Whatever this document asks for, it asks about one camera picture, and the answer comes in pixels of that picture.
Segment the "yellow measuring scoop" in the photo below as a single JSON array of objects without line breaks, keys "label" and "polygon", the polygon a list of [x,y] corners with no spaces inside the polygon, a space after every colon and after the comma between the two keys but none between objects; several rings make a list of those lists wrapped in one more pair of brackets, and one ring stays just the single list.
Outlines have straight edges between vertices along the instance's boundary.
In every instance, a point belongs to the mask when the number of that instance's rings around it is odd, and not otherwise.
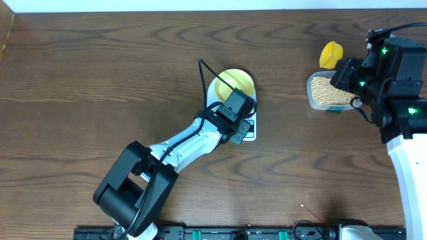
[{"label": "yellow measuring scoop", "polygon": [[339,43],[331,41],[323,48],[319,64],[321,68],[333,69],[337,62],[343,57],[344,50]]}]

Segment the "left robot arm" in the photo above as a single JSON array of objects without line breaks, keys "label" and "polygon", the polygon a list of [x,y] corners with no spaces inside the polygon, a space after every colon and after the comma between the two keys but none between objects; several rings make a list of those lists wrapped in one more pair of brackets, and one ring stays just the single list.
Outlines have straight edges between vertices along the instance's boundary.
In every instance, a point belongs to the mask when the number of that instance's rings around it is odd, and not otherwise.
[{"label": "left robot arm", "polygon": [[117,228],[112,239],[153,239],[160,214],[179,172],[220,145],[242,143],[257,110],[254,96],[234,89],[225,102],[205,104],[191,125],[161,143],[130,143],[93,194]]}]

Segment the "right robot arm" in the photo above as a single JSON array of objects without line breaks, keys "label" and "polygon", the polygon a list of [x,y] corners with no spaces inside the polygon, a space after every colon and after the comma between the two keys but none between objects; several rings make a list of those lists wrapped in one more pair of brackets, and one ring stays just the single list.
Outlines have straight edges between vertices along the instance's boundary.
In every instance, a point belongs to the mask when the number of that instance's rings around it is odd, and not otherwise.
[{"label": "right robot arm", "polygon": [[365,58],[337,61],[330,81],[372,112],[398,179],[407,239],[426,238],[426,100],[420,97],[426,48],[413,39],[388,37]]}]

